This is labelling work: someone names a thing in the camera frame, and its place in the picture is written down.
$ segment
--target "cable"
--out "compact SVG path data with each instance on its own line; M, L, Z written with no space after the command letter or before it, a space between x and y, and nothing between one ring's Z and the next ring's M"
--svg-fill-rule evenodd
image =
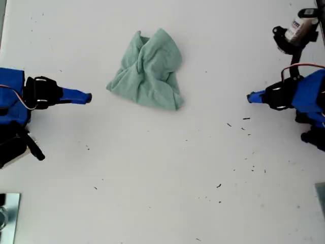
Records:
M317 68L325 69L325 66L323 66L323 65L312 64L312 63L297 63L297 64L293 64L293 65L290 65L290 66L284 68L281 71L281 81L282 82L284 82L284 71L287 70L287 69L290 69L291 67L295 67L295 66L312 66L312 67L317 67Z
M1 85L0 84L0 87L2 88L7 88L7 89L11 89L15 94L16 96L18 97L18 99L20 100L20 102L22 103L22 105L24 105L25 108L27 108L28 110L34 110L36 109L37 106L35 106L34 108L29 108L26 103L24 102L24 99L22 98L22 96L19 94L18 91L16 91L15 89L11 88L10 86L7 86L7 85Z

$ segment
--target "green towel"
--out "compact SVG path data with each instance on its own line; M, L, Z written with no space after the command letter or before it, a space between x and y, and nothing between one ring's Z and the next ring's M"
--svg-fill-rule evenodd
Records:
M132 38L106 89L140 105L177 110L184 102L175 75L182 62L180 51L163 29L151 38L140 34Z

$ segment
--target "white tabletop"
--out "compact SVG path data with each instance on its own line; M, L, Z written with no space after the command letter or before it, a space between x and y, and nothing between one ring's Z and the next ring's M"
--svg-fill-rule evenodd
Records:
M0 192L22 194L15 243L325 243L314 188L325 181L325 154L300 140L309 127L293 110L246 100L289 65L272 28L313 6L9 0L1 66L93 94L86 106L33 112L29 128L46 159L29 155L0 171ZM105 90L134 33L159 27L183 55L177 112ZM325 64L324 54L320 37L302 61Z

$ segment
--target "crumpled cloth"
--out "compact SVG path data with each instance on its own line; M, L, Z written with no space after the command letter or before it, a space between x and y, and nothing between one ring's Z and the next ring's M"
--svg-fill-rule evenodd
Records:
M163 29L151 38L138 31L106 89L140 105L177 110L184 102L175 74L181 62L180 51Z

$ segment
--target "metal plate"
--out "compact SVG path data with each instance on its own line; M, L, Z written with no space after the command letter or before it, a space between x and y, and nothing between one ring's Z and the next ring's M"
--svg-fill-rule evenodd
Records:
M0 0L0 43L1 43L1 39L2 39L2 32L4 29L6 4L7 4L7 0Z
M17 225L19 210L19 193L0 194L0 200L4 202L3 207L8 211L8 223L0 231L0 244L13 244Z

